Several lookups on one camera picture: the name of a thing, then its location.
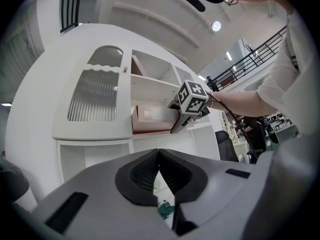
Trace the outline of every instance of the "white sleeve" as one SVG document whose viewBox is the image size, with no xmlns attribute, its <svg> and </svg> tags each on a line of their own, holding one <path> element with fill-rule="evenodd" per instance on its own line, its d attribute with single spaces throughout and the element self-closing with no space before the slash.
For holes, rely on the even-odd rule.
<svg viewBox="0 0 320 240">
<path fill-rule="evenodd" d="M 277 58 L 273 63 L 269 76 L 256 92 L 264 102 L 286 114 L 283 95 L 294 83 L 298 75 L 299 72 L 295 69 L 289 57 L 284 39 L 279 47 Z"/>
</svg>

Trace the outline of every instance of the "staircase railing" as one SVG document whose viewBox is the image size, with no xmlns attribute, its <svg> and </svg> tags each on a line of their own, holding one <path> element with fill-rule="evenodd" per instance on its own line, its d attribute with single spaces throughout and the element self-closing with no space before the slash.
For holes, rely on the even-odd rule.
<svg viewBox="0 0 320 240">
<path fill-rule="evenodd" d="M 61 0 L 61 30 L 60 33 L 71 27 L 79 26 L 79 7 L 80 0 Z"/>
<path fill-rule="evenodd" d="M 247 56 L 213 79 L 213 81 L 216 81 L 216 85 L 219 90 L 221 91 L 243 78 L 246 74 L 255 70 L 261 64 L 275 56 L 279 52 L 280 42 L 283 40 L 286 32 L 287 26 L 283 27 L 279 32 L 269 38 L 258 48 L 254 49 Z"/>
</svg>

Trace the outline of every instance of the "white shirt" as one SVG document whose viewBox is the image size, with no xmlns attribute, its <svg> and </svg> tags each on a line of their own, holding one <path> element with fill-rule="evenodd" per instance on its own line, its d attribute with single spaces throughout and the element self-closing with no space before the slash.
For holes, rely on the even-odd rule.
<svg viewBox="0 0 320 240">
<path fill-rule="evenodd" d="M 320 116 L 320 61 L 313 38 L 296 10 L 288 15 L 286 39 L 289 40 L 282 41 L 269 76 L 256 92 L 262 100 L 291 119 L 300 132 L 311 134 Z M 293 50 L 289 54 L 290 42 Z M 296 56 L 298 69 L 292 55 Z"/>
</svg>

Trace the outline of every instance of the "ceiling light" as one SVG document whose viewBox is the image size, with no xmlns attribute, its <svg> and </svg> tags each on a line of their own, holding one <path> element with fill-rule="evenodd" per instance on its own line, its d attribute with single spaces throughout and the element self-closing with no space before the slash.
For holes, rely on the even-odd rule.
<svg viewBox="0 0 320 240">
<path fill-rule="evenodd" d="M 219 21 L 215 21 L 212 23 L 212 30 L 217 32 L 221 29 L 221 23 Z"/>
<path fill-rule="evenodd" d="M 200 78 L 203 81 L 206 81 L 206 79 L 204 77 L 202 77 L 201 75 L 198 75 L 198 78 Z"/>
<path fill-rule="evenodd" d="M 226 52 L 226 55 L 228 56 L 229 60 L 232 61 L 232 57 L 228 51 Z"/>
</svg>

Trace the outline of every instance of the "cabinet door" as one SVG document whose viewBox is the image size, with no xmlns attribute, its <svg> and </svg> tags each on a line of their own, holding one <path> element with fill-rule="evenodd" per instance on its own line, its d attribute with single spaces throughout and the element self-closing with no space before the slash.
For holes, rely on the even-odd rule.
<svg viewBox="0 0 320 240">
<path fill-rule="evenodd" d="M 132 137 L 130 49 L 104 45 L 70 74 L 54 116 L 52 137 L 117 140 Z"/>
</svg>

